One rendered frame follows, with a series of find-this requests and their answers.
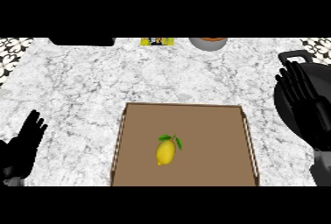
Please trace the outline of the black appliance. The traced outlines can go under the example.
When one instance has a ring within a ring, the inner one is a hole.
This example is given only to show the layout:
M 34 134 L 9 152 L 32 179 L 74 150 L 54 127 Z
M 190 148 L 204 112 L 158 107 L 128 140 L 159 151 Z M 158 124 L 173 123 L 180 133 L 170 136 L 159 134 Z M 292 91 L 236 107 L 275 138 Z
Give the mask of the black appliance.
M 112 38 L 50 38 L 59 46 L 114 46 Z

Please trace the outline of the black pot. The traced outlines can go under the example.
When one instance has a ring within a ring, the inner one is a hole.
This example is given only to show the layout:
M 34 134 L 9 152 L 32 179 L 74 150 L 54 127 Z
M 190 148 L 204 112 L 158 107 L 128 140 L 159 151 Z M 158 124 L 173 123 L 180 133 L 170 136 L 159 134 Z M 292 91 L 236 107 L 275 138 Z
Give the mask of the black pot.
M 315 63 L 312 54 L 307 52 L 307 50 L 295 50 L 289 52 L 281 52 L 278 54 L 278 59 L 282 64 L 292 57 L 301 57 L 304 59 L 301 68 L 306 71 L 306 74 L 315 86 L 315 90 L 331 101 L 331 66 Z M 291 106 L 285 99 L 279 84 L 276 84 L 273 88 L 273 105 L 288 129 L 295 133 L 298 137 L 303 137 L 295 124 Z

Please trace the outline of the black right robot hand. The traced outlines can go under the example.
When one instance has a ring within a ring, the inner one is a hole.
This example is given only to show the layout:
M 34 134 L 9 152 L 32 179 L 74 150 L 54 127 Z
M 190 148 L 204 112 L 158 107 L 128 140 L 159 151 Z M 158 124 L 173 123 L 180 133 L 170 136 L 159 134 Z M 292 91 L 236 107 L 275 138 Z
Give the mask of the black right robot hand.
M 295 124 L 307 144 L 331 152 L 331 101 L 316 88 L 300 64 L 285 62 L 275 76 L 289 103 Z

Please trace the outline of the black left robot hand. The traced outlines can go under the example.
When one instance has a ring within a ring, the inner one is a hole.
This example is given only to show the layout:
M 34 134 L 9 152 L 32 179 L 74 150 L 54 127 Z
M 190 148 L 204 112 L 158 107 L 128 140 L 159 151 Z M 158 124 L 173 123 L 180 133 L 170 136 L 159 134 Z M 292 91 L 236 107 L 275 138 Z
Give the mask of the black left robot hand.
M 9 143 L 0 140 L 0 179 L 25 179 L 32 171 L 37 148 L 47 129 L 40 113 L 32 110 L 17 135 Z

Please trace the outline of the yellow printed box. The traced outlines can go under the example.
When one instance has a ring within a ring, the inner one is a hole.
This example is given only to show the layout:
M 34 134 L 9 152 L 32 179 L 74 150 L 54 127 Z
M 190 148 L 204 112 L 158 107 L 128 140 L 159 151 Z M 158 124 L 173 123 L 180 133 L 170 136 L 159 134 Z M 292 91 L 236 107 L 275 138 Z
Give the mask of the yellow printed box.
M 142 46 L 171 46 L 173 38 L 142 38 L 139 44 Z

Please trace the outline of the yellow lemon with green leaves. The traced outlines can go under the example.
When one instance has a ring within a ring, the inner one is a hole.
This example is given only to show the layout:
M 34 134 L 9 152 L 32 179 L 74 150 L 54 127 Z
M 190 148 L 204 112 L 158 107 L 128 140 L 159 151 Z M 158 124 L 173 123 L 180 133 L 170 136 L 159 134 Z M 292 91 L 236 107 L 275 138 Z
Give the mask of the yellow lemon with green leaves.
M 161 135 L 158 140 L 159 145 L 155 150 L 156 164 L 167 165 L 174 159 L 176 150 L 182 150 L 182 140 L 176 135 Z

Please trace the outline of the grey bowl with brown contents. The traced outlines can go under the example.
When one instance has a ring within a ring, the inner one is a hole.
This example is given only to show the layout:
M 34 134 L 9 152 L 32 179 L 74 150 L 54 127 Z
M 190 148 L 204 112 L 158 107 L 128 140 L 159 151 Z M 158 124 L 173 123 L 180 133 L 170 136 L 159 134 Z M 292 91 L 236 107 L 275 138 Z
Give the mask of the grey bowl with brown contents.
M 227 38 L 189 38 L 189 41 L 198 49 L 213 52 L 224 47 Z

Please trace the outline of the brown wooden tray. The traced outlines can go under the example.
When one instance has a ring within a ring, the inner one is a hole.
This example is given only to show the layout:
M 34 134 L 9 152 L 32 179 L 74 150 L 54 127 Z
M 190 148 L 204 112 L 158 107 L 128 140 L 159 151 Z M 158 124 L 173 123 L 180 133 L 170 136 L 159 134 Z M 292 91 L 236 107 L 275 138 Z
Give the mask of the brown wooden tray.
M 161 135 L 182 150 L 156 164 Z M 258 186 L 260 174 L 239 106 L 128 103 L 121 116 L 111 167 L 114 186 Z

